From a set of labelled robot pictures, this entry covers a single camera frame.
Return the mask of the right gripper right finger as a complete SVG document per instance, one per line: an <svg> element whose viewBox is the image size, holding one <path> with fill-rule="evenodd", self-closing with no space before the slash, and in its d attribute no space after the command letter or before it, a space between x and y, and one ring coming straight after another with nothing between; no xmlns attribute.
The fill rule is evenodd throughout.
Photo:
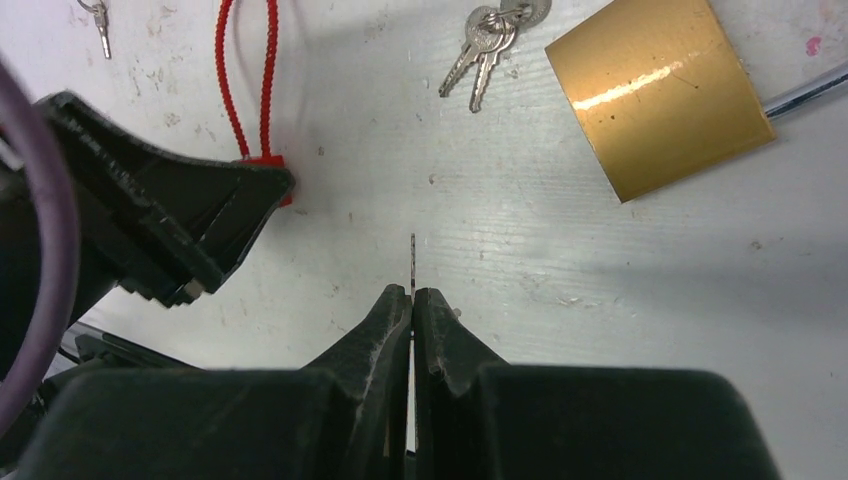
<svg viewBox="0 0 848 480"><path fill-rule="evenodd" d="M776 479L742 396L699 370L512 365L415 295L423 479Z"/></svg>

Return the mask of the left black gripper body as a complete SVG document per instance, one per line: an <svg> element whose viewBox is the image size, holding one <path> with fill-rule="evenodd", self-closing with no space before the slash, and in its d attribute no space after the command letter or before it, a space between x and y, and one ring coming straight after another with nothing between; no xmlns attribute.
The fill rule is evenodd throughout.
<svg viewBox="0 0 848 480"><path fill-rule="evenodd" d="M67 164L80 217L81 252L73 320L114 288L118 270L103 253L117 237L112 216L120 188L108 174L106 140L115 135L104 115L83 99L41 99L36 111L47 121ZM26 175L1 165L1 379L9 376L30 327L40 290L42 241Z"/></svg>

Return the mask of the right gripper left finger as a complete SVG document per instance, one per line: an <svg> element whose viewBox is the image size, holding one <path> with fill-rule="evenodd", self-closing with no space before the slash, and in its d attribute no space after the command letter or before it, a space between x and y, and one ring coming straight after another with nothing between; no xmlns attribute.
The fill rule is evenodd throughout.
<svg viewBox="0 0 848 480"><path fill-rule="evenodd" d="M297 370L110 368L74 379L20 479L396 479L412 304L390 285Z"/></svg>

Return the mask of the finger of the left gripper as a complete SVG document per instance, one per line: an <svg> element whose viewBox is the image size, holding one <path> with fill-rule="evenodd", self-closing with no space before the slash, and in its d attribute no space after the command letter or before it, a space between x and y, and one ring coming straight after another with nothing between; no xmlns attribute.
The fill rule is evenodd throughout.
<svg viewBox="0 0 848 480"><path fill-rule="evenodd" d="M166 308L216 292L295 186L275 166L186 157L122 129L71 91L42 98L74 181L82 265Z"/></svg>

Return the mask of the red cable padlock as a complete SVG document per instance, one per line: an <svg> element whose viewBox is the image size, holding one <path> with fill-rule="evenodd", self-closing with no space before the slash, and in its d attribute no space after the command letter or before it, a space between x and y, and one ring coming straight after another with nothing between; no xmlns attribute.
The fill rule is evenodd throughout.
<svg viewBox="0 0 848 480"><path fill-rule="evenodd" d="M233 0L223 0L220 3L215 24L214 61L222 103L241 155L240 162L254 166L284 169L286 167L285 158L273 151L271 141L273 86L279 44L279 2L275 0L266 2L267 38L259 96L260 154L258 156L252 155L250 152L250 146L234 104L227 72L225 41L234 4Z"/></svg>

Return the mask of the blue lock keys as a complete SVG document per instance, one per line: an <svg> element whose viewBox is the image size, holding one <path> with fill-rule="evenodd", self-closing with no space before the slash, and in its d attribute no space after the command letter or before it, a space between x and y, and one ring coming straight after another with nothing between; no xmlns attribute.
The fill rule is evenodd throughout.
<svg viewBox="0 0 848 480"><path fill-rule="evenodd" d="M93 16L97 28L103 56L106 60L112 59L112 49L109 40L108 9L103 1L77 0L78 5Z"/></svg>

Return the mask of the red lock keys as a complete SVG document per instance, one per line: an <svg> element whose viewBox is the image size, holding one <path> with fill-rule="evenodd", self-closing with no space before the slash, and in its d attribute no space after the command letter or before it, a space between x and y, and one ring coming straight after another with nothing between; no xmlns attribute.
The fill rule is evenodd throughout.
<svg viewBox="0 0 848 480"><path fill-rule="evenodd" d="M410 234L410 296L414 298L416 291L416 234Z"/></svg>

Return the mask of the loose silver keys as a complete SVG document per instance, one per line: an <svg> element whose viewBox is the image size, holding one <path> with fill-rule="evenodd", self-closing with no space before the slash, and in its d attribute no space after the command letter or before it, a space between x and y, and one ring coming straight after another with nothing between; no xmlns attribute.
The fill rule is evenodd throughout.
<svg viewBox="0 0 848 480"><path fill-rule="evenodd" d="M446 98L465 73L477 66L469 100L469 111L478 113L492 71L500 57L514 44L522 30L541 23L549 14L551 0L501 1L498 7L475 8L465 22L465 41L457 60L438 88Z"/></svg>

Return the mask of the brass padlock short shackle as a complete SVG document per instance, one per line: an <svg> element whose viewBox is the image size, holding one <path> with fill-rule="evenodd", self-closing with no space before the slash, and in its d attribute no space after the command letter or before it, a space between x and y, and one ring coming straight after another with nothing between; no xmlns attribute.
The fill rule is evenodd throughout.
<svg viewBox="0 0 848 480"><path fill-rule="evenodd" d="M546 48L621 202L772 142L775 119L847 85L839 65L762 102L707 1L614 1Z"/></svg>

